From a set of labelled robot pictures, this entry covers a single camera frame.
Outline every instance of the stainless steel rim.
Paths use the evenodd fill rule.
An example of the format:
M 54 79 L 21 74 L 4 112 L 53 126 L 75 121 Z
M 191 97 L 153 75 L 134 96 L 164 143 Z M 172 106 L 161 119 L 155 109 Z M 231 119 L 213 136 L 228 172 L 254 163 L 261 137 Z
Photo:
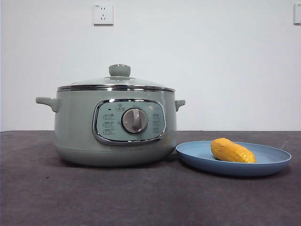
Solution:
M 171 88 L 155 87 L 155 86 L 133 86 L 133 85 L 117 85 L 117 86 L 75 85 L 75 86 L 61 86 L 57 88 L 57 92 L 86 91 L 86 90 L 146 91 L 146 92 L 166 91 L 166 92 L 173 92 L 173 93 L 175 92 L 175 90 Z

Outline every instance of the plate rim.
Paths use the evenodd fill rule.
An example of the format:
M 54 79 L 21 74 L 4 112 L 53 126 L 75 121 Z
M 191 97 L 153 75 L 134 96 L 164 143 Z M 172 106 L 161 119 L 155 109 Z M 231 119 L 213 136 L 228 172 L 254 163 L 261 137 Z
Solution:
M 260 144 L 254 144 L 254 143 L 247 143 L 247 142 L 239 142 L 239 141 L 233 141 L 233 143 L 239 143 L 239 144 L 249 144 L 249 145 L 259 145 L 259 146 L 264 146 L 264 147 L 270 147 L 270 148 L 274 148 L 274 149 L 278 149 L 286 154 L 289 155 L 289 158 L 286 159 L 286 160 L 283 160 L 283 161 L 276 161 L 276 162 L 271 162 L 271 163 L 251 163 L 251 162 L 236 162 L 236 161 L 223 161 L 223 160 L 214 160 L 214 159 L 205 159 L 205 158 L 200 158 L 200 157 L 196 157 L 196 156 L 192 156 L 192 155 L 188 155 L 188 154 L 185 154 L 181 151 L 178 150 L 178 147 L 180 145 L 183 145 L 183 144 L 188 144 L 188 143 L 201 143 L 201 142 L 212 142 L 212 140 L 199 140 L 199 141 L 189 141 L 189 142 L 184 142 L 184 143 L 181 143 L 181 144 L 178 144 L 175 149 L 177 152 L 179 152 L 180 154 L 183 154 L 183 155 L 186 155 L 188 157 L 192 157 L 192 158 L 197 158 L 197 159 L 202 159 L 202 160 L 205 160 L 205 161 L 212 161 L 212 162 L 220 162 L 220 163 L 225 163 L 225 164 L 239 164 L 239 165 L 271 165 L 271 164 L 279 164 L 279 163 L 284 163 L 284 162 L 287 162 L 287 161 L 290 161 L 292 159 L 292 155 L 290 153 L 288 153 L 287 151 L 285 150 L 282 150 L 280 148 L 276 148 L 276 147 L 271 147 L 271 146 L 267 146 L 267 145 L 260 145 Z

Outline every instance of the control panel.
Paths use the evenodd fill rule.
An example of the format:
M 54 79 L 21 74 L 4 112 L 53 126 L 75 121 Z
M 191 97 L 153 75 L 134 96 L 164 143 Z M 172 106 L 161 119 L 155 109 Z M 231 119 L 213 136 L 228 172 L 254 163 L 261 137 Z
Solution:
M 162 105 L 157 101 L 110 99 L 94 111 L 92 132 L 101 143 L 131 145 L 160 139 L 166 127 Z

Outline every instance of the electrical socket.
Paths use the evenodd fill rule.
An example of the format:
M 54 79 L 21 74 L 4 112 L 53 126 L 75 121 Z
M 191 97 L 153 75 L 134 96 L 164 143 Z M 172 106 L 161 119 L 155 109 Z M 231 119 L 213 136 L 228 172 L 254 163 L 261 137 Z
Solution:
M 102 3 L 93 6 L 94 25 L 113 25 L 113 4 Z

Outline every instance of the silver knob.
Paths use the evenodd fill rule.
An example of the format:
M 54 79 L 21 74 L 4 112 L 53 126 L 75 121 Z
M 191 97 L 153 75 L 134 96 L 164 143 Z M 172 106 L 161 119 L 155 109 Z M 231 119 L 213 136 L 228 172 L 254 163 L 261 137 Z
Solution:
M 122 116 L 122 126 L 129 133 L 140 133 L 147 126 L 146 114 L 137 108 L 129 109 Z

